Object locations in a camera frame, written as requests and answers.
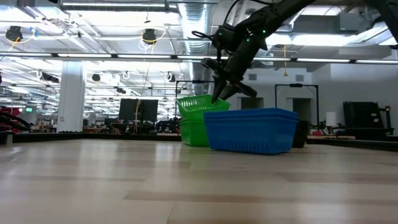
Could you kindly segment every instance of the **blue basket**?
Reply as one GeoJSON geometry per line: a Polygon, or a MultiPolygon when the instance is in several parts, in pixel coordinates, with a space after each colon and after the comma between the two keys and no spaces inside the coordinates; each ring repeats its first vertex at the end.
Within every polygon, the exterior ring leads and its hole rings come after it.
{"type": "Polygon", "coordinates": [[[292,148],[297,113],[279,108],[205,113],[210,147],[274,155],[292,148]]]}

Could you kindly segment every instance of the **doorway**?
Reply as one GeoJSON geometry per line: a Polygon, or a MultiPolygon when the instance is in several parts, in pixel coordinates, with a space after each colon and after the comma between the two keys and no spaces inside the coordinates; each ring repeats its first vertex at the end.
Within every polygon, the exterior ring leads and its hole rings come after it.
{"type": "Polygon", "coordinates": [[[293,98],[293,111],[301,121],[311,121],[311,99],[293,98]]]}
{"type": "Polygon", "coordinates": [[[260,109],[264,108],[264,99],[263,98],[251,98],[251,97],[242,97],[241,98],[241,109],[260,109]]]}

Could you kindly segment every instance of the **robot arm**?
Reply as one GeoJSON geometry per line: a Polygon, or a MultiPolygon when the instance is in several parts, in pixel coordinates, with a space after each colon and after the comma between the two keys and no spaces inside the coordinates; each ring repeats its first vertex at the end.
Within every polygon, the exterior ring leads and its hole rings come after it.
{"type": "MultiPolygon", "coordinates": [[[[217,98],[228,99],[235,93],[256,97],[257,92],[241,81],[259,49],[267,50],[265,39],[282,23],[315,0],[284,0],[263,7],[235,27],[223,24],[213,36],[212,43],[231,55],[227,60],[206,58],[202,64],[215,72],[215,89],[212,102],[217,98]]],[[[365,0],[375,7],[386,22],[392,35],[398,40],[398,0],[365,0]]]]}

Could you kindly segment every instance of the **ceiling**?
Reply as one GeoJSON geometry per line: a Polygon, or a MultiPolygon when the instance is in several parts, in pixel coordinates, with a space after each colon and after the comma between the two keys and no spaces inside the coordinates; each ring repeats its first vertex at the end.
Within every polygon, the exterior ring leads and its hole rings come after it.
{"type": "MultiPolygon", "coordinates": [[[[229,0],[196,1],[207,4],[185,4],[183,0],[169,1],[165,10],[163,1],[61,1],[54,5],[45,0],[5,1],[0,6],[0,52],[48,52],[90,54],[156,54],[214,55],[215,50],[207,40],[190,40],[191,30],[201,29],[214,34],[233,3],[229,0]],[[201,11],[192,17],[189,7],[201,11]],[[20,26],[21,43],[13,46],[6,39],[10,26],[20,26]],[[155,29],[158,41],[154,45],[142,43],[145,29],[155,29]]],[[[356,4],[357,1],[317,1],[289,19],[266,42],[267,52],[258,57],[300,58],[358,58],[380,59],[396,44],[383,22],[374,23],[378,13],[356,4]]],[[[242,1],[228,19],[237,24],[262,5],[242,1]]],[[[37,105],[40,113],[57,112],[59,86],[41,80],[40,73],[51,74],[60,81],[62,61],[56,58],[3,57],[0,61],[2,84],[16,84],[1,88],[0,104],[5,106],[37,105]]],[[[122,96],[158,98],[161,116],[173,116],[175,83],[165,75],[171,73],[176,80],[210,78],[197,77],[196,67],[184,61],[131,62],[114,60],[85,60],[88,78],[85,111],[88,113],[118,114],[122,96]],[[100,82],[91,79],[101,76],[100,82]],[[141,86],[154,86],[156,90],[142,90],[141,86]],[[113,86],[126,90],[120,94],[113,86]]],[[[284,62],[259,63],[258,68],[282,68],[284,62]]],[[[289,67],[314,71],[321,63],[291,63],[289,67]]],[[[186,84],[179,96],[206,93],[207,86],[196,88],[186,84]]]]}

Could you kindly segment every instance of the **floor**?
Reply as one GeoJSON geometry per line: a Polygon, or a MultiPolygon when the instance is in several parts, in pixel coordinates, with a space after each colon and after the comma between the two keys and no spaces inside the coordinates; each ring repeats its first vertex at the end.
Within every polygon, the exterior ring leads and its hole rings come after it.
{"type": "Polygon", "coordinates": [[[310,145],[279,156],[178,142],[0,148],[3,224],[398,223],[398,154],[310,145]]]}

